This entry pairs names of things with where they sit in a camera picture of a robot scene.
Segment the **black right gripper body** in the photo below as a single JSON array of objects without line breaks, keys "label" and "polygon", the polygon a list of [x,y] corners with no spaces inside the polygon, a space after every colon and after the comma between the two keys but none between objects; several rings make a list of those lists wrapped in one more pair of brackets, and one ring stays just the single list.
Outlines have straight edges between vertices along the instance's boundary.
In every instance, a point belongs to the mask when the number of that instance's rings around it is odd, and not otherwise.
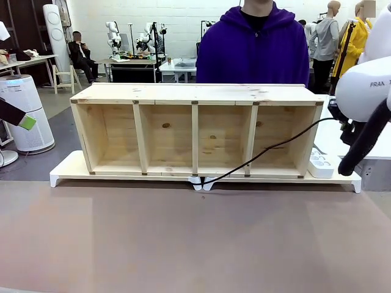
[{"label": "black right gripper body", "polygon": [[327,109],[331,113],[333,119],[338,120],[341,124],[341,141],[346,145],[353,145],[362,132],[362,122],[354,120],[350,121],[344,114],[342,114],[335,98],[331,98],[329,100]]}]

